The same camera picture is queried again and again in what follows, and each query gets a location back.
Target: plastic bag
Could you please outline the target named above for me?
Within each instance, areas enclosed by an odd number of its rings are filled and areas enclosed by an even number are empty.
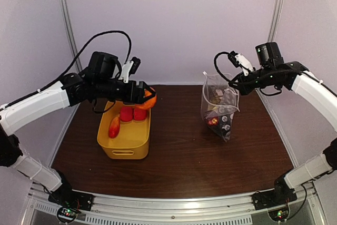
[[[208,75],[202,87],[201,118],[206,125],[228,141],[231,135],[234,113],[239,110],[239,92],[229,87],[220,75]]]

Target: white backdrop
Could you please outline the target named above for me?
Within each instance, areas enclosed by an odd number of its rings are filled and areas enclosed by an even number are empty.
[[[71,61],[59,0],[0,0],[0,104],[55,79]],[[73,108],[18,131],[23,148],[49,164]],[[17,225],[31,181],[0,168],[0,224]]]
[[[285,0],[276,41],[284,60],[299,61],[337,91],[336,0]],[[268,98],[299,164],[337,135],[326,119],[292,92]],[[337,221],[337,173],[315,183],[330,225]]]
[[[124,30],[132,55],[142,60],[133,77],[152,84],[200,84],[203,71],[215,73],[219,51],[235,50],[257,64],[254,47],[266,41],[274,0],[68,0],[77,48],[95,33]],[[127,40],[121,35],[97,38],[93,51],[116,54],[123,62]],[[223,71],[237,73],[227,59]]]

